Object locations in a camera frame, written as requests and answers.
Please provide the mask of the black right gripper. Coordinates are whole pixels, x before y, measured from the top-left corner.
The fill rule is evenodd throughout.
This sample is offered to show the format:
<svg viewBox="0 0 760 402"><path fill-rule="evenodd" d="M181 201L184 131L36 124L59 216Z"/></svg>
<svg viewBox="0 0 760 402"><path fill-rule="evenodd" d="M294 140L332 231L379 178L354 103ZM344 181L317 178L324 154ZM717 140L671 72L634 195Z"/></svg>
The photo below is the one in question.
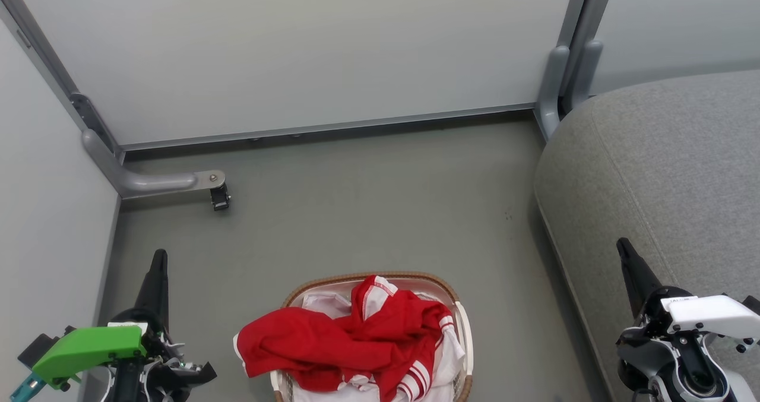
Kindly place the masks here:
<svg viewBox="0 0 760 402"><path fill-rule="evenodd" d="M673 319L662 301L671 297L694 297L692 293L673 286L663 286L643 257L627 238L616 242L625 291L633 318L638 317L638 344L657 338L668 339Z"/></svg>

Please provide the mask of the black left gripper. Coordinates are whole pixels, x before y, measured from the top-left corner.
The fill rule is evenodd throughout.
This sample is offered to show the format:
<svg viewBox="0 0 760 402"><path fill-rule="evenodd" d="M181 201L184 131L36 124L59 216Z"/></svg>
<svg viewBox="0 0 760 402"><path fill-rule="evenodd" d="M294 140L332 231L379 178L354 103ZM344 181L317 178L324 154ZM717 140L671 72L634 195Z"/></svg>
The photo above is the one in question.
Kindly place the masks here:
<svg viewBox="0 0 760 402"><path fill-rule="evenodd" d="M109 326L128 324L146 328L143 345L147 353L140 359L109 364L109 402L187 402L192 390L217 378L209 362L200 365L185 360L181 353L184 345L169 336L168 255L164 249L155 251L134 308L109 321Z"/></svg>

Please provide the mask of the red garment with white stripes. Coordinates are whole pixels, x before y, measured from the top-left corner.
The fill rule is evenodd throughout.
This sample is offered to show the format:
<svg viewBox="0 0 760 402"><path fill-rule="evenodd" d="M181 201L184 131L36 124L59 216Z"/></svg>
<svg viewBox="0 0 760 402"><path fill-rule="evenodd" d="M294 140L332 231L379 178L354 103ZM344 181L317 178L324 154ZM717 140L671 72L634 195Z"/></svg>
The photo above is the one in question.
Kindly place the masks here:
<svg viewBox="0 0 760 402"><path fill-rule="evenodd" d="M352 385L379 402L418 402L432 388L435 351L451 312L369 275L351 292L350 315L289 306L242 327L233 350L247 376L282 371L308 393Z"/></svg>

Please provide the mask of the grey fabric sofa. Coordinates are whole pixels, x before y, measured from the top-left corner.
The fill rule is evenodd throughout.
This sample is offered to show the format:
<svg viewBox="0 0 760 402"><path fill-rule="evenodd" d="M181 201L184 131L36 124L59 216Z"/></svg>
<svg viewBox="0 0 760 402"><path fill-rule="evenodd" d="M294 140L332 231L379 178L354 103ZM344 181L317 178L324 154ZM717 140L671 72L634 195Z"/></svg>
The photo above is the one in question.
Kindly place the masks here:
<svg viewBox="0 0 760 402"><path fill-rule="evenodd" d="M616 89L576 107L534 177L611 402L631 402L615 342L633 324L618 239L665 285L760 300L760 69Z"/></svg>

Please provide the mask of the grey partition foot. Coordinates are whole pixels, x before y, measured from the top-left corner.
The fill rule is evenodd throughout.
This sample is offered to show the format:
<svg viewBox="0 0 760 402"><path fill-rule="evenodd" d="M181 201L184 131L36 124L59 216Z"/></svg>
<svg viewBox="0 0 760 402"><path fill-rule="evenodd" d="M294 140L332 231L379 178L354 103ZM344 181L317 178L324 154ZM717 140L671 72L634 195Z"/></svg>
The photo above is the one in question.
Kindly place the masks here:
<svg viewBox="0 0 760 402"><path fill-rule="evenodd" d="M117 161L116 156L112 155L92 129L82 132L81 142L92 161L125 200L180 192L210 191L211 188L226 183L226 175L219 170L161 175L130 171Z"/></svg>

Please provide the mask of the white wicker-rimmed laundry basket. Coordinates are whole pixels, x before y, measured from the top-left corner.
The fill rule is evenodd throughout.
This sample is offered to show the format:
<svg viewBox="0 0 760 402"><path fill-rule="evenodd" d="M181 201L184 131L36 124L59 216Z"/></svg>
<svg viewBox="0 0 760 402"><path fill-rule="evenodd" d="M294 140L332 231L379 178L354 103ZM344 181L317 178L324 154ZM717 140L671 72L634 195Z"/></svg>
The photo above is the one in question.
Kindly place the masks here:
<svg viewBox="0 0 760 402"><path fill-rule="evenodd" d="M320 278L302 284L283 302L284 307L302 306L304 297L312 294L334 293L349 299L352 290L359 285L369 272L345 274L336 277ZM473 383L474 350L473 335L464 305L462 305L454 288L440 277L431 273L407 270L383 271L380 277L388 280L399 289L407 289L422 297L438 301L447 306L454 318L454 331L464 355L454 364L454 373L449 386L437 389L439 395L448 395L448 402L467 402ZM377 391L361 392L358 388L347 385L339 391L328 393L308 393L301 389L296 381L285 372L270 372L270 383L276 402L379 402Z"/></svg>

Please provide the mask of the grey partition double post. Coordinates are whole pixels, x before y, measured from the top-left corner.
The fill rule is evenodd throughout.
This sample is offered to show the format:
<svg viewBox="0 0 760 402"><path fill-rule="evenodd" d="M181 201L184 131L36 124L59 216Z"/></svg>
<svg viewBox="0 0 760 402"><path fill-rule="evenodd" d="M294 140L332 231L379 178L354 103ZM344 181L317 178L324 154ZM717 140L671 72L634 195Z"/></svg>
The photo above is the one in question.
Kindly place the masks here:
<svg viewBox="0 0 760 402"><path fill-rule="evenodd" d="M610 0L569 0L556 47L549 52L534 116L545 140L590 96L603 42L596 39Z"/></svg>

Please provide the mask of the grey partition bottom rail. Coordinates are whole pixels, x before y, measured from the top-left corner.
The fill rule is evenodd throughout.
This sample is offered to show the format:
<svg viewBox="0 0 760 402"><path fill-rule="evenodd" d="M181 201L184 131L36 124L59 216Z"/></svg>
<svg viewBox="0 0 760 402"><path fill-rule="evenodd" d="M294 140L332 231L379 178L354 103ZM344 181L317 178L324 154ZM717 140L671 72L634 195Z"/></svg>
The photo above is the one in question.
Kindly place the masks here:
<svg viewBox="0 0 760 402"><path fill-rule="evenodd" d="M223 134L204 137L191 137L176 140L152 141L144 143L127 143L121 145L125 152L136 152L143 150L153 150L154 148L173 148L187 147L188 145L198 145L205 143L223 143L230 141L239 141L253 138L268 138L279 136L291 136L299 134L310 134L310 132L325 131L344 131L345 129L372 128L373 126L386 126L389 124L407 124L423 121L436 121L451 118L469 118L480 115L490 115L491 113L503 112L520 112L521 110L534 109L537 103L519 103L507 106L495 106L484 108L472 108L467 110L456 110L455 112L438 112L424 113L423 115L410 115L404 117L372 119L355 122L342 122L334 124L317 124L312 126L303 126L302 128L283 128L271 129L270 131L253 131L253 132L234 132L234 134Z"/></svg>

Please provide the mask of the grey partition corner post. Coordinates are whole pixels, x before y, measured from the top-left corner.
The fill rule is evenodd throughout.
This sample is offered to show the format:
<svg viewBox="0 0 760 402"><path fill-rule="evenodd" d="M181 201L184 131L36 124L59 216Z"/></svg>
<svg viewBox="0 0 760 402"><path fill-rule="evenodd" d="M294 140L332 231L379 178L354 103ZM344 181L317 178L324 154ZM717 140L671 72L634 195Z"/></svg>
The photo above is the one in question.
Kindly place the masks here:
<svg viewBox="0 0 760 402"><path fill-rule="evenodd" d="M65 101L78 113L79 117L76 120L92 129L112 155L116 157L116 160L122 164L125 156L123 149L116 142L116 138L107 128L92 101L86 94L79 91L78 86L69 75L68 70L65 69L64 64L55 53L24 1L0 0L0 2L8 11L12 21L16 23L17 34L19 34L22 44L40 58L41 64L51 75L54 85L62 91Z"/></svg>

